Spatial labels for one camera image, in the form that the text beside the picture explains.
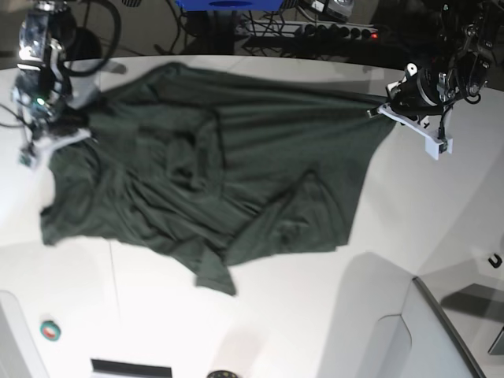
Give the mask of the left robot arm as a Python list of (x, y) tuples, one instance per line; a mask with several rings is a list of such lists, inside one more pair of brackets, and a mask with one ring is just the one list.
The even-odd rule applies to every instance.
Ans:
[(456, 102), (481, 100), (503, 26), (503, 2), (443, 1), (439, 15), (431, 57), (410, 62), (402, 80), (387, 85), (387, 101), (368, 116), (384, 115), (412, 128), (444, 152), (451, 143), (446, 122)]

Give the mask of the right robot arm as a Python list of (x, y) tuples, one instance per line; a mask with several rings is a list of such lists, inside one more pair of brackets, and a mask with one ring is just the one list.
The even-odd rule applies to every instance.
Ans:
[(80, 48), (76, 18), (67, 1), (35, 1), (19, 33), (18, 73), (11, 98), (13, 115), (22, 131), (20, 161), (33, 166), (53, 152), (91, 137), (88, 117), (70, 106), (73, 78), (93, 76), (115, 53), (122, 29), (117, 7), (110, 1), (99, 5), (113, 21), (109, 49), (84, 71), (72, 69), (71, 52)]

